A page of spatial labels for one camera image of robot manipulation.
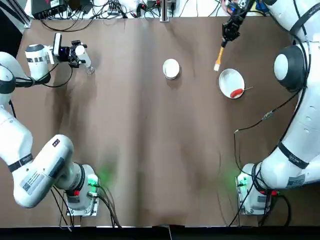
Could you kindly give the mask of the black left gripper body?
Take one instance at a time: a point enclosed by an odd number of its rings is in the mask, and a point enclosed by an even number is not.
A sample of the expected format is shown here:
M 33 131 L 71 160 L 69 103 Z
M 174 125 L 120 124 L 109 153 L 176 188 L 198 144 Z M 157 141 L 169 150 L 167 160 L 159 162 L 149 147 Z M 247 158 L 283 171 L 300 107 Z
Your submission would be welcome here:
M 72 56 L 71 56 L 71 48 L 68 46 L 61 46 L 59 48 L 59 61 L 60 62 L 71 62 Z

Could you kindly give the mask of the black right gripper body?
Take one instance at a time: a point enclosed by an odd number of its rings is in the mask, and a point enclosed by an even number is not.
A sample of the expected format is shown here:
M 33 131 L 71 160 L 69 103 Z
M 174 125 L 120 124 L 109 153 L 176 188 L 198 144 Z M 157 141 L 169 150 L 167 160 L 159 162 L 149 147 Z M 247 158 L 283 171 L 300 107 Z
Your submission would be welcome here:
M 222 37 L 234 41 L 240 36 L 240 26 L 244 22 L 246 14 L 233 14 L 230 16 L 229 20 L 222 24 Z

